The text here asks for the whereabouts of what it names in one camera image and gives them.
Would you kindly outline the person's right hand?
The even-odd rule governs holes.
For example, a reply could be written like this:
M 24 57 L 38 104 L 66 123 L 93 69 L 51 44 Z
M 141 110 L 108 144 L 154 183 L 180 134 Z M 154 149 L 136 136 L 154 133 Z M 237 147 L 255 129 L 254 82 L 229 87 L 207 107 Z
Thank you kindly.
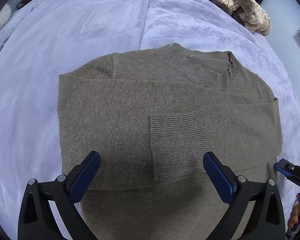
M 296 195 L 296 201 L 294 202 L 289 220 L 287 222 L 288 228 L 292 228 L 296 223 L 298 223 L 299 199 L 300 199 L 300 192 Z

